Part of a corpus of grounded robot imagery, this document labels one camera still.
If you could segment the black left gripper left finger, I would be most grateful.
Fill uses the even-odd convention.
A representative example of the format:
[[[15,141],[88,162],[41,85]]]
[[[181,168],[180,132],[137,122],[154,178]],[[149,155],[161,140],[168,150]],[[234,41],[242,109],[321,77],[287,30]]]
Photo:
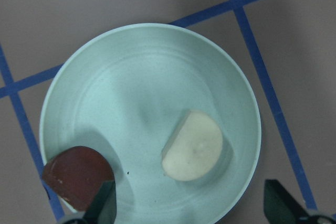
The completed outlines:
[[[116,185],[114,180],[102,183],[83,219],[85,223],[114,223],[117,216]]]

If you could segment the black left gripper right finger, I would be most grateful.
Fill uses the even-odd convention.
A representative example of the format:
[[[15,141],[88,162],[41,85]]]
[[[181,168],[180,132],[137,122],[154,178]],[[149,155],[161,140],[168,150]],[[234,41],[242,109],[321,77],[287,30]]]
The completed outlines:
[[[314,217],[276,179],[265,180],[264,214],[270,224],[315,223]]]

